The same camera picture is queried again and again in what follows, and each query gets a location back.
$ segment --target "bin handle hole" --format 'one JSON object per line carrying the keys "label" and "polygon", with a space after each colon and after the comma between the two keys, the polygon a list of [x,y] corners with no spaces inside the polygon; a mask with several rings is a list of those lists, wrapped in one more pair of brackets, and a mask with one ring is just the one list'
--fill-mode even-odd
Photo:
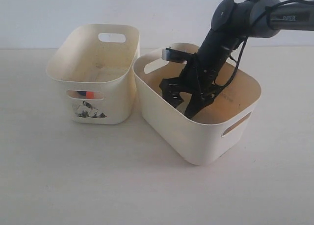
{"label": "bin handle hole", "polygon": [[66,94],[73,99],[84,100],[104,100],[105,96],[102,92],[84,91],[84,90],[67,90]]}
{"label": "bin handle hole", "polygon": [[236,127],[238,127],[240,124],[242,124],[244,121],[246,121],[247,119],[250,118],[252,112],[248,113],[247,115],[245,115],[244,117],[242,117],[239,121],[237,121],[236,123],[234,123],[232,126],[230,126],[229,128],[227,128],[221,135],[221,137],[226,136],[228,133],[230,133],[232,130],[234,130]]}
{"label": "bin handle hole", "polygon": [[146,66],[144,67],[144,73],[147,75],[159,68],[162,68],[166,65],[168,65],[169,62],[166,60],[163,60],[162,58],[159,58],[153,62],[150,62],[148,64],[146,64]]}
{"label": "bin handle hole", "polygon": [[124,34],[118,33],[100,33],[98,39],[101,42],[124,43],[127,39]]}

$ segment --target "orange object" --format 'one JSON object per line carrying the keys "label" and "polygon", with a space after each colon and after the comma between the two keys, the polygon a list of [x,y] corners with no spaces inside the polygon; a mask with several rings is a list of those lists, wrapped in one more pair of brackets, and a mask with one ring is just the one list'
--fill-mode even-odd
{"label": "orange object", "polygon": [[87,99],[94,99],[95,97],[95,93],[94,92],[91,92],[91,91],[87,91],[86,92],[86,98]]}

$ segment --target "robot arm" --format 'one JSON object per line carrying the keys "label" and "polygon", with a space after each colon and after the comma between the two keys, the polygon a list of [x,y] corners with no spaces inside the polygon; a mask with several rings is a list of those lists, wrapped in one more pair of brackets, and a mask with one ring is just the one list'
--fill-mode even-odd
{"label": "robot arm", "polygon": [[[280,30],[314,31],[314,1],[222,1],[213,15],[211,29],[197,53],[172,49],[163,51],[164,60],[178,63],[186,61],[178,77],[161,81],[159,87],[163,98],[177,108],[183,102],[180,92],[190,93],[191,100],[184,114],[191,119],[212,104],[232,82],[248,38],[270,38]],[[217,85],[215,79],[220,69],[242,43],[233,75],[225,85]]]}

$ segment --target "table surface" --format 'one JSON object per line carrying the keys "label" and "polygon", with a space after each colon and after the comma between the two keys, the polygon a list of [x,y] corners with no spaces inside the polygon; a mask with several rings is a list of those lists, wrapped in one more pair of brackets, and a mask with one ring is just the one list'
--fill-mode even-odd
{"label": "table surface", "polygon": [[313,47],[246,48],[262,98],[209,166],[185,162],[137,98],[119,125],[69,120],[45,72],[54,52],[0,50],[1,225],[314,224]]}

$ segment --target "cream plastic bin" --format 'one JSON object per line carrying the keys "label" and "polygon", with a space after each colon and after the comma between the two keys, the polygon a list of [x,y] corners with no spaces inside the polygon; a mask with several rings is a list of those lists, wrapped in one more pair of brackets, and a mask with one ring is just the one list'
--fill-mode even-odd
{"label": "cream plastic bin", "polygon": [[[187,43],[170,47],[189,53],[199,48]],[[261,87],[251,76],[238,70],[214,103],[190,120],[183,115],[189,95],[181,93],[185,102],[178,109],[162,98],[161,80],[178,76],[184,67],[184,64],[163,61],[162,49],[138,58],[133,67],[142,116],[187,162],[210,164],[240,140],[261,97]],[[224,84],[233,71],[234,66],[226,63],[217,84]]]}
{"label": "cream plastic bin", "polygon": [[136,93],[132,66],[138,57],[136,28],[83,25],[69,35],[49,61],[47,75],[72,120],[118,124],[131,114]]}

